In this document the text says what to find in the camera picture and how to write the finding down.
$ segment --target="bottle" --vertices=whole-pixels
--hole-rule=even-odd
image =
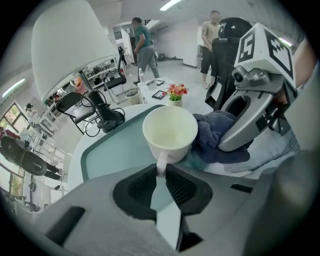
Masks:
[[[145,79],[144,79],[145,74],[142,71],[142,68],[139,68],[139,73],[138,74],[139,74],[139,77],[140,77],[141,84],[144,85],[145,84]]]

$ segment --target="man in green shirt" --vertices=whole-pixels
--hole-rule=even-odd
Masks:
[[[147,65],[153,72],[154,78],[159,78],[159,72],[155,59],[155,48],[151,44],[150,31],[142,24],[142,20],[138,17],[132,19],[132,26],[135,36],[135,49],[133,50],[137,54],[138,70],[142,69],[143,73],[146,71]]]

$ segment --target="dark blue towel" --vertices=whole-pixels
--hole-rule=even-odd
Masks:
[[[247,148],[253,142],[231,151],[223,152],[217,148],[220,138],[233,126],[236,117],[225,111],[213,111],[206,115],[193,114],[198,123],[198,134],[192,148],[206,163],[233,164],[248,161]]]

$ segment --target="trash bin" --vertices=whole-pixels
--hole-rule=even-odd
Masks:
[[[130,105],[140,104],[140,96],[138,89],[129,89],[124,93],[124,96],[128,99]]]

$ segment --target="gray pants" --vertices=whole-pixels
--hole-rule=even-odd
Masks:
[[[149,65],[154,78],[159,78],[159,72],[157,69],[156,59],[155,59],[155,48],[153,45],[143,47],[138,53],[138,72],[142,69],[143,73],[146,71],[147,65]]]

